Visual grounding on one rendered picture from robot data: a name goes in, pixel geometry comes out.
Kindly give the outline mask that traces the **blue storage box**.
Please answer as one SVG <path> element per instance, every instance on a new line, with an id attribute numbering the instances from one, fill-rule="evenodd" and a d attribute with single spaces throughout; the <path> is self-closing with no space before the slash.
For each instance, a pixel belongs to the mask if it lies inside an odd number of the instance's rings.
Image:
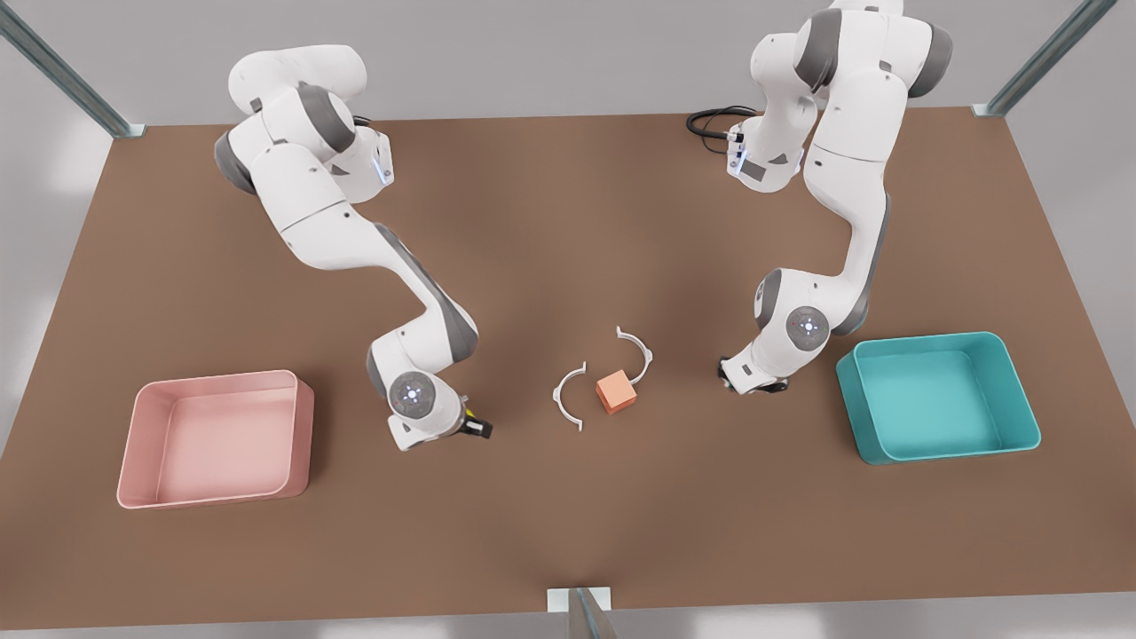
<path id="1" fill-rule="evenodd" d="M 1042 440 L 1006 345 L 991 332 L 868 340 L 836 374 L 870 465 L 1027 453 Z"/>

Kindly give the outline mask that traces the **pink storage box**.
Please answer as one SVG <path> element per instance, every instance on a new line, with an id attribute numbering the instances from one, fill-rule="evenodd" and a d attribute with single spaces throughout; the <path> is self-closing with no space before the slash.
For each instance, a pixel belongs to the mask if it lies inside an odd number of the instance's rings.
<path id="1" fill-rule="evenodd" d="M 289 370 L 139 389 L 116 498 L 123 509 L 285 499 L 310 478 L 315 392 Z"/>

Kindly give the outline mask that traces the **orange cube block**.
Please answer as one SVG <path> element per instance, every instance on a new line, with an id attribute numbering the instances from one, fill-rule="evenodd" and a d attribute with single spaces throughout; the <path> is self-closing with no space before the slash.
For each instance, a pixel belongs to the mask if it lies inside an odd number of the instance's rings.
<path id="1" fill-rule="evenodd" d="M 596 393 L 609 415 L 628 408 L 637 400 L 635 388 L 624 370 L 596 381 Z"/>

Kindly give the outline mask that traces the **silver frame post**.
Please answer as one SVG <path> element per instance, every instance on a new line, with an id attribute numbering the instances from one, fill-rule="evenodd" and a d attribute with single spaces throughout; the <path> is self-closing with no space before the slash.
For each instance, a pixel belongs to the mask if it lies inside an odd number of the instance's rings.
<path id="1" fill-rule="evenodd" d="M 609 587 L 548 589 L 548 613 L 567 613 L 567 639 L 619 639 L 611 609 Z"/>
<path id="2" fill-rule="evenodd" d="M 117 140 L 141 138 L 147 126 L 127 122 L 106 99 L 45 43 L 7 1 L 0 0 L 0 36 L 61 90 L 82 113 Z"/>
<path id="3" fill-rule="evenodd" d="M 1006 117 L 1116 5 L 1118 0 L 1083 0 L 989 101 L 971 106 L 974 117 Z"/>

